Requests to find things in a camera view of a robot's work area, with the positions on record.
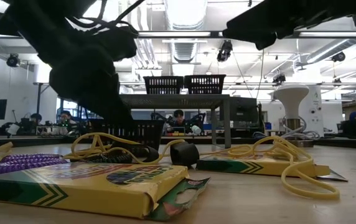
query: yellow crayon box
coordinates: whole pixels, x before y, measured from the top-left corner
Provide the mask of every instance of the yellow crayon box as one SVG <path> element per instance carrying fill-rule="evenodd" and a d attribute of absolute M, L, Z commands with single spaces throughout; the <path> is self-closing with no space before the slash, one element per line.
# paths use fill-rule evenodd
<path fill-rule="evenodd" d="M 187 168 L 183 166 L 59 164 L 1 174 L 0 201 L 166 220 L 177 209 L 188 209 L 166 201 L 173 201 L 179 192 L 189 188 L 200 193 L 208 182 L 186 177 Z M 158 201 L 164 201 L 166 209 Z"/>

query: security camera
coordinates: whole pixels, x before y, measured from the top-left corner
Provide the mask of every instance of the security camera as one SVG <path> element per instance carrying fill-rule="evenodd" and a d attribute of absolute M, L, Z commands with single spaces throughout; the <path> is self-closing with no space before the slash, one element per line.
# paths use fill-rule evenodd
<path fill-rule="evenodd" d="M 230 53 L 233 50 L 230 40 L 224 40 L 221 49 L 217 55 L 218 62 L 226 62 L 230 57 Z"/>
<path fill-rule="evenodd" d="M 342 62 L 344 60 L 345 60 L 345 54 L 343 52 L 340 52 L 332 57 L 333 62 Z"/>
<path fill-rule="evenodd" d="M 6 64 L 11 68 L 17 68 L 21 66 L 21 60 L 18 54 L 10 54 L 9 58 L 6 60 Z"/>

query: crayola logo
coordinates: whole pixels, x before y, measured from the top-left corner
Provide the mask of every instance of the crayola logo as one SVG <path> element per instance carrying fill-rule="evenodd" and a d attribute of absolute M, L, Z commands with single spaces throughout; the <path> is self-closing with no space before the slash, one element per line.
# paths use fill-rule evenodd
<path fill-rule="evenodd" d="M 63 172 L 59 174 L 51 174 L 48 177 L 59 178 L 59 179 L 81 179 L 87 177 L 93 177 L 96 175 L 106 174 L 109 172 L 113 172 L 115 170 L 119 170 L 122 168 L 131 167 L 132 165 L 111 165 L 111 164 L 102 164 L 95 165 L 91 167 L 74 169 L 68 172 Z"/>
<path fill-rule="evenodd" d="M 124 170 L 111 173 L 107 176 L 109 182 L 118 185 L 128 185 L 141 183 L 145 180 L 152 180 L 155 176 L 172 170 L 169 166 L 146 166 L 137 169 Z"/>

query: white lamp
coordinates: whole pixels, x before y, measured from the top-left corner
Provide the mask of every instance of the white lamp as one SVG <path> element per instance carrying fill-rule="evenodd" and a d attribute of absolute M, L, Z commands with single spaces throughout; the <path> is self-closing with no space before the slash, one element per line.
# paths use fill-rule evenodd
<path fill-rule="evenodd" d="M 286 112 L 287 125 L 292 130 L 300 127 L 298 108 L 308 93 L 309 88 L 305 85 L 283 85 L 273 93 L 282 102 Z"/>

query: gray table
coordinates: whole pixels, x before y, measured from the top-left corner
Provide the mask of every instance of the gray table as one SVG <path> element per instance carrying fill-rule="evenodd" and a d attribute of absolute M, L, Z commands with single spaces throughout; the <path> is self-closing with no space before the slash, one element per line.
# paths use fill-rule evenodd
<path fill-rule="evenodd" d="M 131 109 L 211 109 L 212 143 L 217 143 L 217 117 L 215 109 L 224 110 L 225 147 L 231 147 L 229 95 L 120 95 Z"/>

